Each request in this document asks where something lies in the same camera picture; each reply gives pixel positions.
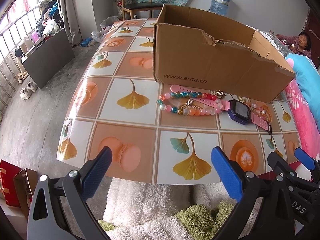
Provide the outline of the pink strap smart watch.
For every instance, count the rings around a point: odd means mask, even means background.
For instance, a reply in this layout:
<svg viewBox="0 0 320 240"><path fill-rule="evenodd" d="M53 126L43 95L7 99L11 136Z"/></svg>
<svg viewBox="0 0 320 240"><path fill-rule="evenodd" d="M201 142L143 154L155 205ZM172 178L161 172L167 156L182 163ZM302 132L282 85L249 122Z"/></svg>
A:
<svg viewBox="0 0 320 240"><path fill-rule="evenodd" d="M220 91L220 97L211 93L196 92L179 85L171 85L170 91L175 94L179 92L180 97L182 98L189 98L190 100L209 106L215 109L215 113L225 111L228 113L229 117L237 123L242 125L253 123L265 130L268 134L272 134L272 126L264 119L262 110L257 108L251 110L248 105L239 100L224 100L222 98L222 91Z"/></svg>

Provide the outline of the pink floral quilt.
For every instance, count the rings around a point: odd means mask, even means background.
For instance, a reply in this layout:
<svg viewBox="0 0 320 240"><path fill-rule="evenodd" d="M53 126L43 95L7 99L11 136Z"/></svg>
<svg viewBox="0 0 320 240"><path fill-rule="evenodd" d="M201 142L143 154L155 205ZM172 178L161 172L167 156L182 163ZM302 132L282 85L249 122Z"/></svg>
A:
<svg viewBox="0 0 320 240"><path fill-rule="evenodd" d="M319 159L319 131L296 80L293 79L284 91L293 113L302 149L312 158Z"/></svg>

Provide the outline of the green fluffy cloth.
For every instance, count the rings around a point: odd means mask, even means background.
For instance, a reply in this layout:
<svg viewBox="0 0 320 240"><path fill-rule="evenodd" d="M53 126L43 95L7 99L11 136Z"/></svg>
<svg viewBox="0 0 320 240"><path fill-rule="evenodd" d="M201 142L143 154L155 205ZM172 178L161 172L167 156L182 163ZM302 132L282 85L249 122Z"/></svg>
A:
<svg viewBox="0 0 320 240"><path fill-rule="evenodd" d="M195 204L174 216L137 226L115 226L104 220L98 223L110 239L213 239L233 208L233 203L222 200L212 210Z"/></svg>

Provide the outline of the blue pillow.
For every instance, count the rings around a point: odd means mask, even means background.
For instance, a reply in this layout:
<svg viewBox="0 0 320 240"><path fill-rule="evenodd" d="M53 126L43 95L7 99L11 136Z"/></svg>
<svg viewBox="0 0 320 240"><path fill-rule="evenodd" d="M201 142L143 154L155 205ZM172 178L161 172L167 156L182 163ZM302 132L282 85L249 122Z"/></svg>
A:
<svg viewBox="0 0 320 240"><path fill-rule="evenodd" d="M319 72L304 55L290 53L285 59L295 72L295 80L319 129Z"/></svg>

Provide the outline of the red gift bag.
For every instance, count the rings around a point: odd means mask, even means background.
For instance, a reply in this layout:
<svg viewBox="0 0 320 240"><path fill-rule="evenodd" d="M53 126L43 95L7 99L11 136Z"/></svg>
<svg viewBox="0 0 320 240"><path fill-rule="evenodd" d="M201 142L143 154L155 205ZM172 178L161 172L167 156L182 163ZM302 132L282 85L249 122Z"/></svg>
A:
<svg viewBox="0 0 320 240"><path fill-rule="evenodd" d="M3 193L8 206L20 207L14 184L14 177L20 171L18 166L1 159L1 193Z"/></svg>

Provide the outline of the white shoes pair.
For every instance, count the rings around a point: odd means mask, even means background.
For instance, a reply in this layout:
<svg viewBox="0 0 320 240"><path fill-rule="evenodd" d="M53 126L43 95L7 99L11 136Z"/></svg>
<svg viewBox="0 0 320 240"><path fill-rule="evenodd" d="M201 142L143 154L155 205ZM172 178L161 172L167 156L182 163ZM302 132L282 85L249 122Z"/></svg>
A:
<svg viewBox="0 0 320 240"><path fill-rule="evenodd" d="M26 87L22 88L20 91L20 98L22 100L27 100L31 97L33 93L38 89L37 85L33 81L29 81Z"/></svg>

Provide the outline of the seated woman in purple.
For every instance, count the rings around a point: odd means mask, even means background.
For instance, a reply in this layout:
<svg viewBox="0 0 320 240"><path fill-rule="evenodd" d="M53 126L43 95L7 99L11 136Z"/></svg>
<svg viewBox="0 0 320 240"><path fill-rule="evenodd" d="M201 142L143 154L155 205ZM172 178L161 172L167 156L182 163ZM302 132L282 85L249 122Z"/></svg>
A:
<svg viewBox="0 0 320 240"><path fill-rule="evenodd" d="M285 45L288 45L293 53L311 58L311 38L307 32L302 31L298 36L277 34L276 37Z"/></svg>

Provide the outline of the dark grey cabinet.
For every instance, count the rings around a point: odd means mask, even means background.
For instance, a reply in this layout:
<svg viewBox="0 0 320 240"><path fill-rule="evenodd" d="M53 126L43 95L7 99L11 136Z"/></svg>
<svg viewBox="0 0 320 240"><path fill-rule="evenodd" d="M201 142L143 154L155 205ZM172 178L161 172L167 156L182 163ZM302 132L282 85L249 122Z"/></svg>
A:
<svg viewBox="0 0 320 240"><path fill-rule="evenodd" d="M37 46L31 54L23 57L22 65L37 87L42 89L74 58L74 51L65 30L59 29L52 37Z"/></svg>

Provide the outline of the brown cardboard box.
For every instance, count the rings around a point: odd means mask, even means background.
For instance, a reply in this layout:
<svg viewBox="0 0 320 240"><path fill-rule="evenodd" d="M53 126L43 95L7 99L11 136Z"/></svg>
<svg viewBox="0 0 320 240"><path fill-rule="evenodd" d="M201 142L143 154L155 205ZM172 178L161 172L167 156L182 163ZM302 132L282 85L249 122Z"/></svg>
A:
<svg viewBox="0 0 320 240"><path fill-rule="evenodd" d="M260 31L225 16L166 4L153 28L159 83L271 102L295 76Z"/></svg>

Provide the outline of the white plastic bag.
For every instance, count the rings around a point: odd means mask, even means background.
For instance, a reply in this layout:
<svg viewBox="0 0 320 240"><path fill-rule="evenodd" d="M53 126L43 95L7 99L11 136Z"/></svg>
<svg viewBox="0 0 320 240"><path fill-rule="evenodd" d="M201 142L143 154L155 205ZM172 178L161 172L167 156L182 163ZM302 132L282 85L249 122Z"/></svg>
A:
<svg viewBox="0 0 320 240"><path fill-rule="evenodd" d="M117 16L110 16L100 24L101 31L92 31L91 38L99 43L103 41L113 24L118 21Z"/></svg>

